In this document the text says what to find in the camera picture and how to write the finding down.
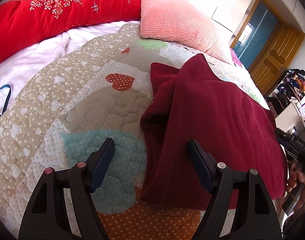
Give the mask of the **person's right hand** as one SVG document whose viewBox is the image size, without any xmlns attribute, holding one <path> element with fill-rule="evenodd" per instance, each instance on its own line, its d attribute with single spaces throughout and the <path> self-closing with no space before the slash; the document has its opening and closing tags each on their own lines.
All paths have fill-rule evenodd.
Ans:
<svg viewBox="0 0 305 240">
<path fill-rule="evenodd" d="M 299 187 L 299 183 L 304 185 L 304 190 L 299 200 L 305 202 L 305 173 L 302 172 L 302 167 L 299 162 L 296 162 L 291 167 L 291 172 L 286 184 L 286 191 L 290 193 L 292 190 Z"/>
</svg>

